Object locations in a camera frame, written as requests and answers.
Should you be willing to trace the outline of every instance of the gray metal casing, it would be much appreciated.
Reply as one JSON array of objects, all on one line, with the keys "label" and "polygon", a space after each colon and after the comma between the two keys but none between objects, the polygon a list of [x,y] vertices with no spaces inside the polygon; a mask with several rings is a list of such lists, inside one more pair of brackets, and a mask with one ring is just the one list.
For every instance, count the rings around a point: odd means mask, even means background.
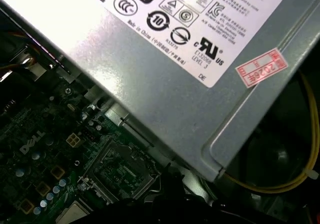
[{"label": "gray metal casing", "polygon": [[[213,181],[242,147],[319,38],[319,0],[283,0],[207,88],[96,0],[1,0]],[[278,47],[289,68],[247,89],[235,67]]]}]

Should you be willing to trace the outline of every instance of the dell logo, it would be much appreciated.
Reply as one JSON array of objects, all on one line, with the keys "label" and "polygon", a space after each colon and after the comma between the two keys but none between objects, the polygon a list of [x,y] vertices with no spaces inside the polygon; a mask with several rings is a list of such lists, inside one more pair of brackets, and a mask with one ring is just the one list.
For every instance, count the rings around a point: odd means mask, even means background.
[{"label": "dell logo", "polygon": [[29,152],[29,149],[32,148],[46,133],[42,133],[40,131],[37,131],[36,134],[38,136],[33,135],[31,139],[29,139],[26,143],[26,145],[23,145],[20,148],[20,151],[25,155]]}]

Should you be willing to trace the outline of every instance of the red sticker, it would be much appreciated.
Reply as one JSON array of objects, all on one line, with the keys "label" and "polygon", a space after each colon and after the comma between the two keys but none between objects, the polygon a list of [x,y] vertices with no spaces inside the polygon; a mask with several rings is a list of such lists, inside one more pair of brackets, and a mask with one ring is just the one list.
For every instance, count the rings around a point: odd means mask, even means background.
[{"label": "red sticker", "polygon": [[235,69],[247,88],[250,88],[287,67],[285,58],[274,48]]}]

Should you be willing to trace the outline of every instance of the power supply label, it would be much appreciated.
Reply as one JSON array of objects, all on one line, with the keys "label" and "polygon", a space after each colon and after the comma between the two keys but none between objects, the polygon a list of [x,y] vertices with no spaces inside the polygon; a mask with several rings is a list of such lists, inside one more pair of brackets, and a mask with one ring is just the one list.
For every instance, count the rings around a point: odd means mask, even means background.
[{"label": "power supply label", "polygon": [[213,87],[282,0],[97,0]]}]

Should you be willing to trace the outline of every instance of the motherboard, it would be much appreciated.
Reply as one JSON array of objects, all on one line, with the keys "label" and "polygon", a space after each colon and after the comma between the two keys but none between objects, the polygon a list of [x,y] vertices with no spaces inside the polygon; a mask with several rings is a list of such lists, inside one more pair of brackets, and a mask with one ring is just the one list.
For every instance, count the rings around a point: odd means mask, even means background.
[{"label": "motherboard", "polygon": [[139,141],[76,85],[60,79],[50,92],[35,89],[5,107],[0,200],[12,216],[4,223],[68,224],[117,200],[139,198],[160,175]]}]

